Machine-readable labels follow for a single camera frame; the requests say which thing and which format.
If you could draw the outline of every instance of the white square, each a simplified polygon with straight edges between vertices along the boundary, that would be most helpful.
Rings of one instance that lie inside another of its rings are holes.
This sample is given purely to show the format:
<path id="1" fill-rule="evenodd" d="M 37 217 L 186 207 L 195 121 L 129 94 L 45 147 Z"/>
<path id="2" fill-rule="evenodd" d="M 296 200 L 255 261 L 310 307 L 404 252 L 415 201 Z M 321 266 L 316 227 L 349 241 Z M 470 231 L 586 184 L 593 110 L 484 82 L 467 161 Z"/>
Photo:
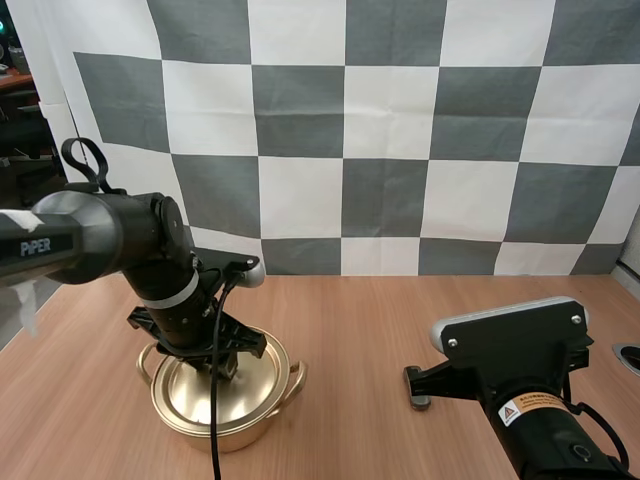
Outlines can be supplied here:
<path id="1" fill-rule="evenodd" d="M 344 65 L 346 0 L 249 0 L 251 63 Z"/>
<path id="2" fill-rule="evenodd" d="M 421 236 L 504 240 L 517 173 L 515 162 L 430 160 Z"/>
<path id="3" fill-rule="evenodd" d="M 618 167 L 587 243 L 623 243 L 640 205 L 640 167 Z"/>
<path id="4" fill-rule="evenodd" d="M 569 275 L 584 245 L 503 243 L 495 275 Z"/>
<path id="5" fill-rule="evenodd" d="M 342 159 L 260 157 L 262 238 L 335 238 L 342 230 Z"/>
<path id="6" fill-rule="evenodd" d="M 221 252 L 241 253 L 253 255 L 264 262 L 262 242 L 259 238 L 239 237 L 229 233 L 207 230 L 206 228 L 191 227 L 191 236 L 196 247 Z"/>
<path id="7" fill-rule="evenodd" d="M 521 162 L 618 165 L 640 103 L 640 65 L 543 67 Z"/>
<path id="8" fill-rule="evenodd" d="M 251 65 L 163 61 L 171 153 L 258 155 Z"/>
<path id="9" fill-rule="evenodd" d="M 100 150 L 109 162 L 107 180 L 112 188 L 124 188 L 129 195 L 160 192 L 172 197 L 180 208 L 182 222 L 189 224 L 170 154 L 113 143 L 102 143 Z M 97 171 L 95 163 L 90 160 L 89 164 Z"/>
<path id="10" fill-rule="evenodd" d="M 57 0 L 38 7 L 65 52 L 162 58 L 145 0 Z"/>
<path id="11" fill-rule="evenodd" d="M 342 275 L 417 275 L 419 238 L 343 238 Z"/>
<path id="12" fill-rule="evenodd" d="M 539 66 L 555 0 L 449 0 L 440 65 Z"/>
<path id="13" fill-rule="evenodd" d="M 345 158 L 428 159 L 437 67 L 346 67 Z"/>

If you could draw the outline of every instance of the white tape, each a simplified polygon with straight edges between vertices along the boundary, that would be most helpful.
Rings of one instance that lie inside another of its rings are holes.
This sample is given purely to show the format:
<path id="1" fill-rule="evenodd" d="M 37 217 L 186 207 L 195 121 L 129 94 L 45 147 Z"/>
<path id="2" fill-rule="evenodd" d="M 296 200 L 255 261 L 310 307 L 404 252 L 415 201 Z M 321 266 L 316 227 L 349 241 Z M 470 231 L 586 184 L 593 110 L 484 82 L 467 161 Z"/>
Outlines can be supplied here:
<path id="1" fill-rule="evenodd" d="M 36 331 L 36 312 L 38 311 L 38 306 L 36 305 L 34 283 L 33 280 L 27 280 L 26 282 L 10 287 L 15 290 L 20 300 L 20 323 L 22 323 L 25 330 L 33 337 L 38 333 Z"/>
<path id="2" fill-rule="evenodd" d="M 0 210 L 0 213 L 4 213 L 28 232 L 33 232 L 38 225 L 44 224 L 42 220 L 29 210 Z"/>

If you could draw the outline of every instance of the black cable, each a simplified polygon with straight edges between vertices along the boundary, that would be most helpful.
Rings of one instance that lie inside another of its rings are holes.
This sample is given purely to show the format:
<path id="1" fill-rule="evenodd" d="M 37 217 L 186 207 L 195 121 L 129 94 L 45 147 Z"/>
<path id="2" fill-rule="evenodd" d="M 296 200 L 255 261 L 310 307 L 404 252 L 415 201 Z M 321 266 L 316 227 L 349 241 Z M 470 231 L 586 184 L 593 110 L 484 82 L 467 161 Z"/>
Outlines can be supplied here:
<path id="1" fill-rule="evenodd" d="M 627 452 L 627 449 L 624 446 L 624 443 L 622 443 L 622 439 L 618 436 L 618 434 L 613 429 L 613 427 L 609 425 L 609 423 L 604 419 L 604 417 L 600 415 L 593 407 L 590 407 L 589 405 L 583 402 L 580 402 L 577 405 L 573 405 L 571 403 L 571 382 L 569 380 L 568 373 L 564 379 L 562 393 L 564 395 L 564 398 L 563 398 L 564 404 L 567 406 L 567 408 L 571 413 L 573 413 L 576 416 L 580 415 L 582 412 L 586 413 L 598 424 L 600 428 L 602 428 L 606 432 L 607 435 L 609 435 L 609 438 L 611 439 L 611 441 L 613 442 L 613 445 L 616 447 L 616 450 L 618 451 L 620 464 L 624 467 L 625 470 L 627 470 L 626 473 L 629 475 L 629 478 L 635 478 L 628 473 L 629 454 Z"/>
<path id="2" fill-rule="evenodd" d="M 569 374 L 564 379 L 564 385 L 562 386 L 562 395 L 564 396 L 564 401 L 571 403 L 571 381 L 569 380 Z"/>
<path id="3" fill-rule="evenodd" d="M 567 406 L 569 407 L 569 411 L 571 411 L 571 413 L 573 413 L 574 415 L 580 415 L 582 412 L 589 415 L 600 426 L 600 428 L 602 428 L 607 433 L 607 435 L 609 435 L 609 438 L 618 451 L 620 463 L 626 470 L 629 470 L 629 454 L 627 453 L 627 449 L 624 447 L 624 443 L 622 443 L 622 440 L 613 429 L 613 427 L 609 425 L 609 423 L 598 412 L 596 412 L 586 403 L 580 402 L 577 405 L 568 404 Z"/>
<path id="4" fill-rule="evenodd" d="M 218 301 L 216 308 L 216 316 L 213 323 L 213 345 L 211 345 L 211 462 L 213 464 L 213 477 L 215 480 L 222 480 L 222 474 L 220 473 L 220 459 L 218 457 L 218 415 L 216 411 L 216 405 L 218 403 L 218 340 L 220 336 L 220 318 L 222 317 L 222 309 L 224 302 L 227 300 L 227 296 L 233 290 L 240 279 L 241 275 L 238 275 L 225 284 Z"/>

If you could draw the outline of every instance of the black handle loop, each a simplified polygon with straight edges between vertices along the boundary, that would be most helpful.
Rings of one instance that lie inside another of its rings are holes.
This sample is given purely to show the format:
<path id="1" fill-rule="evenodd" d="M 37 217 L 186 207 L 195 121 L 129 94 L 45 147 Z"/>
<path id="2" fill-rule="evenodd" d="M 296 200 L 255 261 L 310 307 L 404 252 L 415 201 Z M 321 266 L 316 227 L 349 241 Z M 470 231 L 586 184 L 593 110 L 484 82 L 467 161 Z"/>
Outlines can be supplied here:
<path id="1" fill-rule="evenodd" d="M 613 429 L 611 425 L 604 419 L 602 415 L 596 412 L 592 407 L 587 405 L 586 403 L 580 402 L 577 405 L 573 405 L 571 403 L 565 402 L 565 405 L 569 409 L 571 413 L 574 415 L 580 415 L 582 412 L 589 415 L 605 432 L 609 435 L 609 438 L 613 442 L 616 450 L 618 451 L 618 456 L 620 457 L 620 463 L 625 469 L 629 469 L 629 453 L 627 453 L 627 449 L 622 443 L 622 440 Z"/>
<path id="2" fill-rule="evenodd" d="M 93 157 L 96 159 L 96 163 L 98 164 L 98 174 L 93 171 L 93 169 L 85 164 L 81 163 L 73 157 L 73 153 L 71 153 L 71 148 L 74 143 L 81 143 L 86 146 Z M 68 138 L 62 143 L 61 149 L 62 158 L 67 162 L 70 166 L 78 170 L 82 173 L 87 181 L 91 184 L 97 185 L 104 193 L 112 193 L 116 195 L 126 195 L 127 191 L 123 188 L 111 188 L 109 182 L 107 182 L 107 173 L 109 173 L 109 164 L 107 163 L 107 159 L 104 154 L 98 148 L 98 145 L 95 144 L 93 140 L 90 140 L 85 137 L 78 138 Z"/>

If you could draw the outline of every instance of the checkerboard backdrop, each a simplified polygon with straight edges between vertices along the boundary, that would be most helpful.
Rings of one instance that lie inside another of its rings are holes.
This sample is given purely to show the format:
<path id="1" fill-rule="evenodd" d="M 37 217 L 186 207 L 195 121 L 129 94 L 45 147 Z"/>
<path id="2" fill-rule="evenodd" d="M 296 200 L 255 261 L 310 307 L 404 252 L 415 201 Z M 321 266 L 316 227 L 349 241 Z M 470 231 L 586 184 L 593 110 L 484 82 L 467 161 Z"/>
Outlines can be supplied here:
<path id="1" fill-rule="evenodd" d="M 78 131 L 269 274 L 582 274 L 640 203 L 637 0 L 46 0 Z"/>

